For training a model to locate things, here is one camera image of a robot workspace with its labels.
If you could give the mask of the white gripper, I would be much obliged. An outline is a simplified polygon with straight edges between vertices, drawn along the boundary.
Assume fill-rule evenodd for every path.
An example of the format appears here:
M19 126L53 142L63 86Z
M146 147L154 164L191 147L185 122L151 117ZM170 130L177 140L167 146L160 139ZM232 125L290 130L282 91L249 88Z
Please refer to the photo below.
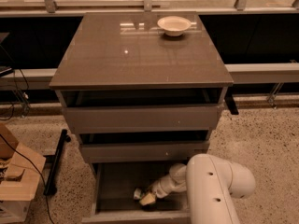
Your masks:
M142 206L156 203L156 197L162 199L172 192L178 192L180 185L170 176L165 175L156 180L151 186L150 191L147 192L139 201Z

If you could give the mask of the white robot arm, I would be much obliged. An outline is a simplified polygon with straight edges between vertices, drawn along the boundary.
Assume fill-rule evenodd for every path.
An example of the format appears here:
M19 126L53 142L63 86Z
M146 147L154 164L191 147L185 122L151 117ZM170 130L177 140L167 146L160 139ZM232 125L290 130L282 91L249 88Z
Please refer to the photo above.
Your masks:
M255 190L247 167L219 157L198 154L187 164L176 163L139 197L147 206L172 192L187 192L192 224L240 224L232 199L248 198Z

